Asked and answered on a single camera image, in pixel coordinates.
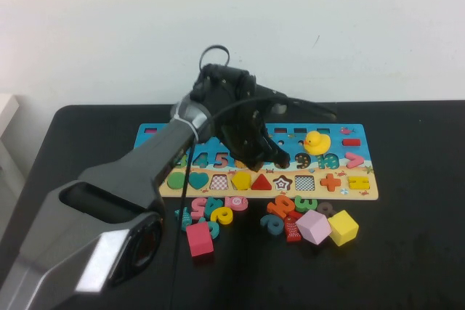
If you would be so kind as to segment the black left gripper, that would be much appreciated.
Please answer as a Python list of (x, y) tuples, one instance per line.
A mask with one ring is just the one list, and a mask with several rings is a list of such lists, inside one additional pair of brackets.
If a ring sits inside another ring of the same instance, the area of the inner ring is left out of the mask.
[(264, 162), (288, 168), (290, 155), (267, 133), (262, 114), (255, 108), (238, 107), (219, 129), (220, 139), (235, 160), (257, 172)]

